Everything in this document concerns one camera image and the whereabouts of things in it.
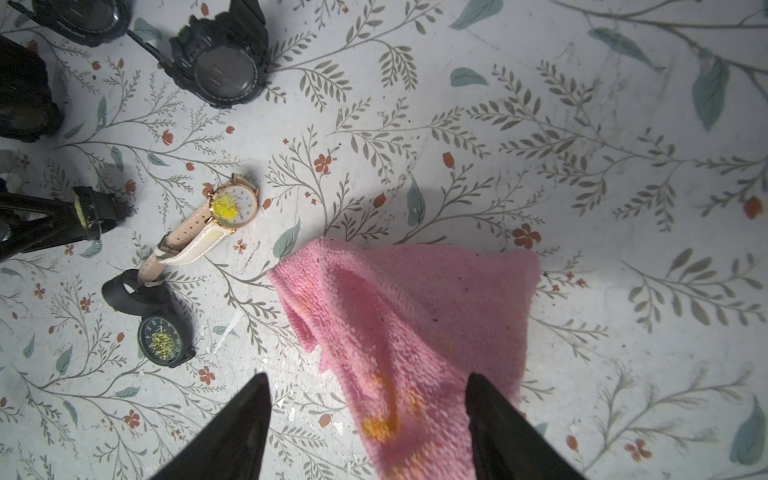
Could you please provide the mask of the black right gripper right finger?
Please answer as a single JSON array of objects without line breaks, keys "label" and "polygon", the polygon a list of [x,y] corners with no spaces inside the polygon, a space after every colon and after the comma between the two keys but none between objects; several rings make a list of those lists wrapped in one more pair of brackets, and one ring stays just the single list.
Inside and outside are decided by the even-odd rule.
[{"label": "black right gripper right finger", "polygon": [[478,479],[584,479],[485,376],[469,376],[465,407]]}]

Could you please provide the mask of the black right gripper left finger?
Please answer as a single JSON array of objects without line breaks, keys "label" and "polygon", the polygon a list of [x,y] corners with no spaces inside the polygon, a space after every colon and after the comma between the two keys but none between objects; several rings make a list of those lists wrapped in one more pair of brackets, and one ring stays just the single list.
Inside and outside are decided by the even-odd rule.
[{"label": "black right gripper left finger", "polygon": [[154,477],[171,480],[259,478],[271,413],[268,376],[258,373]]}]

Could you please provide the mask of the pink cloth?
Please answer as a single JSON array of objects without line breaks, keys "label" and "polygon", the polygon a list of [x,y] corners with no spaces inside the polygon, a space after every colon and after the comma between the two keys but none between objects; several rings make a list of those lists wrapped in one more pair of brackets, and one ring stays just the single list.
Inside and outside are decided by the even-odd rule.
[{"label": "pink cloth", "polygon": [[480,373],[518,400],[540,276],[528,250],[326,238],[268,275],[300,345],[338,380],[382,479],[474,477],[467,382]]}]

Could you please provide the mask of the black strap wristwatch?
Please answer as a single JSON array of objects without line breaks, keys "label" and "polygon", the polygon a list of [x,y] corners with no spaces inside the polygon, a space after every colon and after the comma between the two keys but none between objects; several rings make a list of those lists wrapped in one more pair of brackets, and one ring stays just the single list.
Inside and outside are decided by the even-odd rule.
[{"label": "black strap wristwatch", "polygon": [[250,103],[266,88],[269,37],[257,1],[233,0],[212,19],[190,17],[169,40],[169,57],[142,40],[136,28],[127,34],[179,88],[213,108]]}]

